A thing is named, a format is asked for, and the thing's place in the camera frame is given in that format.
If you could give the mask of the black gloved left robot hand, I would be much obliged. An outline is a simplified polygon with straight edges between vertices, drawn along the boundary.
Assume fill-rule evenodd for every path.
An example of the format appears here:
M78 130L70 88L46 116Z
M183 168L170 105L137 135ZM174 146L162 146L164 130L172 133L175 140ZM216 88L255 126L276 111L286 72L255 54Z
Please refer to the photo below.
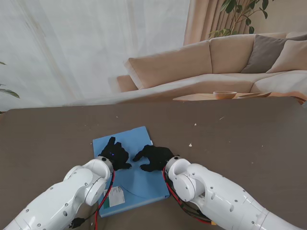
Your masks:
M99 156L108 159L112 163L114 171L130 169L131 164L128 163L129 153L122 147L120 142L115 142L115 140L115 137L111 137Z

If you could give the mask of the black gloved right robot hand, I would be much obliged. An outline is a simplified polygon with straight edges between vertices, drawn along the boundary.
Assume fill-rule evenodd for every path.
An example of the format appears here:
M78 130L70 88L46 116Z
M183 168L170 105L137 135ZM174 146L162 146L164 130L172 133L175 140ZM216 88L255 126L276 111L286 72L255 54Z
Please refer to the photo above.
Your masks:
M140 168L145 172L162 171L168 161L174 157L170 149L166 147L156 147L153 145L145 145L132 159L134 162L141 158L147 158L149 164L143 164Z

